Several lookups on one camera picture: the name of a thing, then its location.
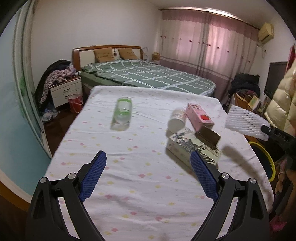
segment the cream puffer jacket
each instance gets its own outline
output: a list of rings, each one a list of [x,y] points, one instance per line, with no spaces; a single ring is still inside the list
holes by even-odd
[[[296,59],[279,83],[264,113],[268,122],[288,134],[296,135]]]

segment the black screen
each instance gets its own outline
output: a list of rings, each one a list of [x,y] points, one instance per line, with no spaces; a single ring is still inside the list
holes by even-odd
[[[287,64],[288,62],[276,62],[270,63],[269,65],[269,72],[264,89],[264,94],[266,94],[270,99],[272,99],[274,92],[278,88],[280,81],[285,75]]]

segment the polka dot tablecloth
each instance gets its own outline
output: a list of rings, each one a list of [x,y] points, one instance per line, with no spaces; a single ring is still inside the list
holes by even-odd
[[[111,130],[119,97],[133,101],[131,123],[125,131]],[[46,176],[63,179],[89,163],[99,150],[107,166],[84,205],[107,241],[190,240],[213,205],[197,178],[166,150],[167,122],[172,111],[196,103],[214,121],[221,135],[220,172],[234,179],[254,177],[270,210],[273,193],[258,158],[239,133],[224,128],[227,114],[215,98],[183,92],[122,86],[96,86],[82,112],[57,149]],[[187,120],[186,126],[192,128]],[[70,234],[77,236],[63,199],[61,209]],[[227,232],[236,199],[220,233]]]

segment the brown pillow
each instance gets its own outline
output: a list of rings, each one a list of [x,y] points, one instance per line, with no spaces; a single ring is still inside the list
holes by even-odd
[[[112,52],[112,48],[95,49],[94,56],[98,63],[115,60]]]
[[[118,52],[122,59],[138,59],[132,48],[118,49]]]

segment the yellow dot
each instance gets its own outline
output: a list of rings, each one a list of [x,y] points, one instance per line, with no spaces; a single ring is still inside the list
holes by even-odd
[[[105,234],[105,235],[112,235],[112,233],[110,233],[109,231],[105,231],[103,234]]]

